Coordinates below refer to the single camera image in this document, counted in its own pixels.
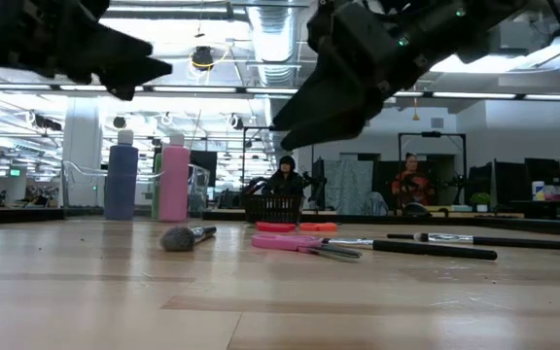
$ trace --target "dark jacket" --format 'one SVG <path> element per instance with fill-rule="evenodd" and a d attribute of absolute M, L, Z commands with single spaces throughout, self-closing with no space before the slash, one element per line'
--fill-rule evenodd
<path fill-rule="evenodd" d="M 286 179 L 281 171 L 276 171 L 264 188 L 263 194 L 303 195 L 303 179 L 296 172 L 292 172 Z"/>

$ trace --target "red shirt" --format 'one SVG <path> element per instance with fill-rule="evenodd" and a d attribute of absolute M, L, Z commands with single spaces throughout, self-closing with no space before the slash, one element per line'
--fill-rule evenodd
<path fill-rule="evenodd" d="M 403 188 L 405 188 L 405 183 L 403 182 L 403 180 L 405 180 L 405 178 L 410 175 L 413 176 L 410 181 L 418 186 L 410 186 L 409 184 L 407 184 L 407 189 L 409 190 L 409 192 L 404 192 Z M 427 190 L 429 189 L 429 180 L 427 180 L 425 175 L 405 170 L 401 174 L 401 178 L 399 175 L 396 176 L 395 181 L 393 181 L 392 187 L 393 190 L 399 190 L 399 196 L 402 205 L 406 205 L 409 202 L 418 202 L 423 205 L 428 205 Z"/>

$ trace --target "pink bottle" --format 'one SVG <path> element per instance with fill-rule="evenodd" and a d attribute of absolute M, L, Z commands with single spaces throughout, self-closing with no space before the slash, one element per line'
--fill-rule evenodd
<path fill-rule="evenodd" d="M 187 219 L 190 150 L 183 147 L 185 136 L 170 136 L 170 144 L 163 148 L 159 180 L 159 220 L 182 222 Z"/>

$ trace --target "black basket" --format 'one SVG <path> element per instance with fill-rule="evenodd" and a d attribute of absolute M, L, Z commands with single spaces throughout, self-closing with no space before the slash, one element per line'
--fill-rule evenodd
<path fill-rule="evenodd" d="M 244 195 L 248 223 L 297 224 L 301 215 L 301 195 Z"/>

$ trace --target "woman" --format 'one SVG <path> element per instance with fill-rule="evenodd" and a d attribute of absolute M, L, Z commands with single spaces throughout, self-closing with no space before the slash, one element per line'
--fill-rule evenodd
<path fill-rule="evenodd" d="M 295 172 L 296 162 L 291 156 L 280 158 L 280 167 L 269 178 L 262 189 L 263 194 L 301 195 L 303 196 L 302 179 Z"/>
<path fill-rule="evenodd" d="M 393 195 L 399 196 L 403 206 L 410 202 L 428 205 L 428 196 L 435 194 L 427 177 L 417 170 L 418 158 L 416 155 L 405 154 L 405 171 L 397 175 L 392 185 Z"/>

